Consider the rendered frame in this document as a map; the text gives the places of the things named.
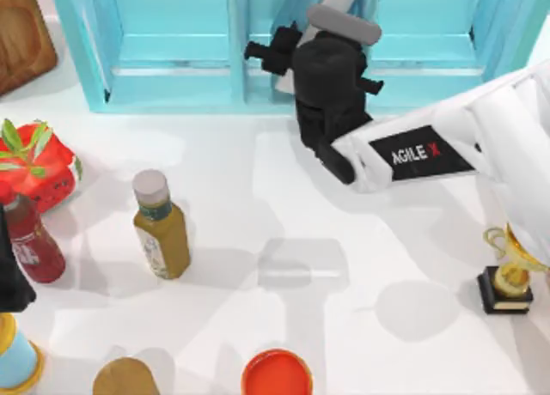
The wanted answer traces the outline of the blue and yellow cup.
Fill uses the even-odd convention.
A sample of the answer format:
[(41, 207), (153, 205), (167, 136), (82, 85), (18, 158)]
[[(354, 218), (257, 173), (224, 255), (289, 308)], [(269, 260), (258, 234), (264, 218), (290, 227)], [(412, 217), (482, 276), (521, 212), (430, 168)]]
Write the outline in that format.
[(39, 382), (41, 350), (19, 330), (11, 313), (0, 313), (0, 395), (23, 395)]

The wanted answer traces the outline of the orange-red cup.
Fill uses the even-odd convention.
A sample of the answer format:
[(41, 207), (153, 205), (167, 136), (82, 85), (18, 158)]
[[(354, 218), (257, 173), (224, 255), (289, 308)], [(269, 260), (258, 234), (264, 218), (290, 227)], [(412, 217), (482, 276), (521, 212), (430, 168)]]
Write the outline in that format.
[(258, 353), (241, 374), (241, 395), (313, 395), (313, 389), (308, 365), (287, 349)]

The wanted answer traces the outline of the wooden board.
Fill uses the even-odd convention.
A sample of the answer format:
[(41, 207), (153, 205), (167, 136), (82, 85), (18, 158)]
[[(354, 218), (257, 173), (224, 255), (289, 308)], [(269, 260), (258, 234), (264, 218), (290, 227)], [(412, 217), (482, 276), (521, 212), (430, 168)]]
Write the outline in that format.
[(0, 96), (58, 63), (38, 0), (0, 0)]

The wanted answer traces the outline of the red plant pot with leaves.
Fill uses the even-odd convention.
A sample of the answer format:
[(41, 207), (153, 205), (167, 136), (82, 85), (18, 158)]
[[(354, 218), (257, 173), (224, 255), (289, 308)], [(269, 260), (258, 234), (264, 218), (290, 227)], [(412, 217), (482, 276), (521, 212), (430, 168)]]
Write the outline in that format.
[(67, 200), (83, 176), (79, 157), (45, 121), (0, 124), (0, 181), (34, 201), (40, 213)]

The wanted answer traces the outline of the olive bottle with grey cap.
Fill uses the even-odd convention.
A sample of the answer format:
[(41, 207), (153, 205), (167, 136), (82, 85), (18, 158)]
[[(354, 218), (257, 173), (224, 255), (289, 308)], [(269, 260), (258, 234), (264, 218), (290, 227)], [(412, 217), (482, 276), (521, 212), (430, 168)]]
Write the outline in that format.
[(170, 195), (166, 176), (145, 169), (132, 180), (137, 200), (133, 225), (153, 273), (162, 279), (177, 279), (189, 267), (186, 218)]

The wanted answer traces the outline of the gold trophy with black base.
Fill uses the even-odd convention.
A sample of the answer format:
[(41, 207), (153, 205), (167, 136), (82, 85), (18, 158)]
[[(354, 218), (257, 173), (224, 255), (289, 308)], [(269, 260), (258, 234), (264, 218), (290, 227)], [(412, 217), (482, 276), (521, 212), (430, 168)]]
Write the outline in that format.
[(503, 228), (488, 228), (483, 239), (498, 252), (499, 259), (504, 259), (501, 264), (487, 266), (477, 276), (485, 313), (528, 313), (534, 300), (530, 275), (532, 272), (549, 272), (550, 266), (539, 262), (523, 248), (509, 223)]

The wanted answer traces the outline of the light blue rack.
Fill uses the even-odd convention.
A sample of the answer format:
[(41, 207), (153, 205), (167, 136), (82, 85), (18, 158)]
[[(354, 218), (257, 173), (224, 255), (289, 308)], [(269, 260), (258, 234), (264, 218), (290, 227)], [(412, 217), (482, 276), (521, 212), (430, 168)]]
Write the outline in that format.
[(289, 112), (291, 79), (245, 60), (318, 4), (379, 25), (365, 48), (383, 80), (373, 113), (405, 112), (522, 68), (550, 0), (54, 0), (95, 112)]

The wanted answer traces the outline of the brown bread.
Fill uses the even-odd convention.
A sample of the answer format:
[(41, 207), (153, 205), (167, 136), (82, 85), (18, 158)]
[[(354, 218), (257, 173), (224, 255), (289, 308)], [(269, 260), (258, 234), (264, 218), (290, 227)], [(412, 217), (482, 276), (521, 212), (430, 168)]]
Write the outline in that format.
[(92, 395), (161, 395), (150, 368), (133, 357), (103, 366), (95, 376)]

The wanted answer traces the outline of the red bottle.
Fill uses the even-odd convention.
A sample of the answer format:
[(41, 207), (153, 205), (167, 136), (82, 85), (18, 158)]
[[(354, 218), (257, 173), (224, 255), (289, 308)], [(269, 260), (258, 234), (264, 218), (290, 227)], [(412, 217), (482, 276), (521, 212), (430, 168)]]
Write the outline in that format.
[(0, 181), (0, 204), (6, 217), (12, 250), (28, 276), (37, 283), (53, 283), (66, 262), (57, 242), (46, 230), (35, 203)]

